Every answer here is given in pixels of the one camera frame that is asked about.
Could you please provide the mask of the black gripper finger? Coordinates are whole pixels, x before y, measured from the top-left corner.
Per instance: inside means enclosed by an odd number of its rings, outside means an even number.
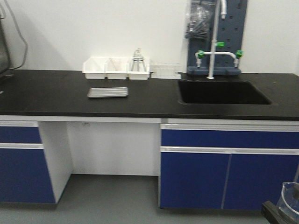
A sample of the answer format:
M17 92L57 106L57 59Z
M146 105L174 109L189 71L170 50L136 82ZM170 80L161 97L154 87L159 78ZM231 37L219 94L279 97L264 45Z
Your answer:
M298 224L298 221L292 220L285 213L280 211L271 201L262 203L261 208L262 216L270 224Z

